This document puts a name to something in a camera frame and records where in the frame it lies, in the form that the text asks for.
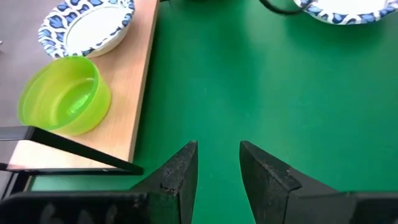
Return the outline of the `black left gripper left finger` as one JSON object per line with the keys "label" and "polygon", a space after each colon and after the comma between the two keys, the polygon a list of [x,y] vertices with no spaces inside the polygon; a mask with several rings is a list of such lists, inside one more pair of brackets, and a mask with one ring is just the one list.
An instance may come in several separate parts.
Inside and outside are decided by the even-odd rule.
{"label": "black left gripper left finger", "polygon": [[0,202],[0,224],[191,224],[198,143],[189,141],[129,190],[25,192]]}

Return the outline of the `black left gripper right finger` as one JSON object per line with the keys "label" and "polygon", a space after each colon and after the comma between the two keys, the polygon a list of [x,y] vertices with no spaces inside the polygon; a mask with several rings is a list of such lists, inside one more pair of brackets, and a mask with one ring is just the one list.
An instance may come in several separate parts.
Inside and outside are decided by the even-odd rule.
{"label": "black left gripper right finger", "polygon": [[249,141],[239,163],[256,224],[398,224],[398,191],[339,191]]}

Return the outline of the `translucent green plastic bowl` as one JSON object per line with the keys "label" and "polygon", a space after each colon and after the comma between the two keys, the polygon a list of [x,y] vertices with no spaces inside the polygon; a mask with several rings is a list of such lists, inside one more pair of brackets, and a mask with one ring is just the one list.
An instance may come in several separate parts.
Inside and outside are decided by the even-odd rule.
{"label": "translucent green plastic bowl", "polygon": [[111,90],[88,58],[56,59],[25,85],[17,116],[26,126],[76,136],[95,128],[111,105]]}

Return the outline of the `blue patterned paper bowl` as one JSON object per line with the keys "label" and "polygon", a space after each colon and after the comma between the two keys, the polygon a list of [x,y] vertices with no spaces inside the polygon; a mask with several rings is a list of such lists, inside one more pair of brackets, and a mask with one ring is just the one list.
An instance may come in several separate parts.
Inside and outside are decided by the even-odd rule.
{"label": "blue patterned paper bowl", "polygon": [[398,0],[293,0],[319,21],[333,25],[357,25],[380,21],[398,12]]}
{"label": "blue patterned paper bowl", "polygon": [[44,18],[38,43],[52,58],[96,57],[128,31],[134,0],[64,0]]}

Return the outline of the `light wooden board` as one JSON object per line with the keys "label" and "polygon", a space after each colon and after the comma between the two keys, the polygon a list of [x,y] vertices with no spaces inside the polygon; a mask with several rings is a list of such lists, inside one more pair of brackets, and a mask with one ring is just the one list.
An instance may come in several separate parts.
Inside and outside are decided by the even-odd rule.
{"label": "light wooden board", "polygon": [[0,127],[0,141],[16,143],[11,159],[0,163],[0,170],[30,175],[143,173],[132,159],[159,1],[134,0],[134,15],[124,38],[105,54],[86,57],[111,90],[111,105],[100,124],[76,136],[22,123]]}

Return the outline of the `green table mat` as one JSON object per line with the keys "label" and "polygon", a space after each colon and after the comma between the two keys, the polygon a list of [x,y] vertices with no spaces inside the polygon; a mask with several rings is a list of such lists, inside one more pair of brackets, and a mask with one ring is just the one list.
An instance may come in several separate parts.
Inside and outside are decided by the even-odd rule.
{"label": "green table mat", "polygon": [[193,224],[254,224],[247,140],[337,190],[398,190],[398,12],[334,26],[259,0],[159,4],[134,162],[198,143]]}

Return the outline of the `black metal table frame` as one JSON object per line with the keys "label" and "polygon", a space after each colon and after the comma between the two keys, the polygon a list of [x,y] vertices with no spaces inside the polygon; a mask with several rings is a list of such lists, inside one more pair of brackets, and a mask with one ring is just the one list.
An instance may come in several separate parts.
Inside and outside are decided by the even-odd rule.
{"label": "black metal table frame", "polygon": [[0,172],[0,200],[29,190],[32,176],[25,172]]}

